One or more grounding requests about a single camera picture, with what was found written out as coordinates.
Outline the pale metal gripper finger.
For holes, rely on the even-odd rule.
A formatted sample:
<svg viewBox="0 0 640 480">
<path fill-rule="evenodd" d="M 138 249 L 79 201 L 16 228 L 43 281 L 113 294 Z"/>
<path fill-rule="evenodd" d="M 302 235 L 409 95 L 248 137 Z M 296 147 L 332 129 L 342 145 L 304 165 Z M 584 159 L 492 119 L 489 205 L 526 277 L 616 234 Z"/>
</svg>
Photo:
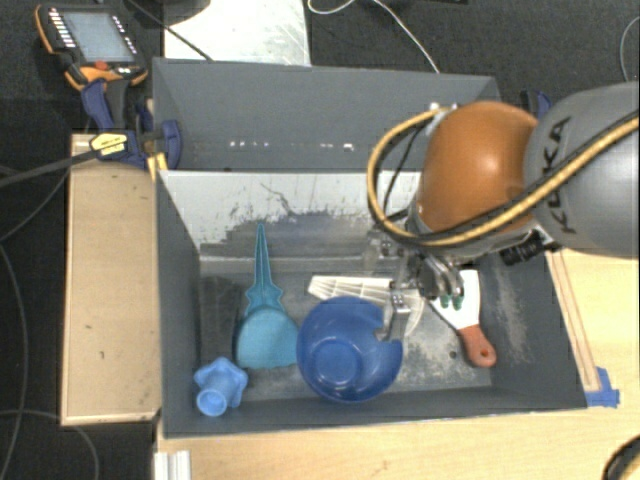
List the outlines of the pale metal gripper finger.
<svg viewBox="0 0 640 480">
<path fill-rule="evenodd" d="M 385 341 L 402 341 L 411 317 L 411 308 L 405 301 L 404 295 L 399 292 L 390 294 L 389 302 L 385 308 Z"/>
<path fill-rule="evenodd" d="M 399 261 L 399 244 L 384 232 L 373 229 L 368 232 L 368 269 L 382 271 L 395 267 Z"/>
</svg>

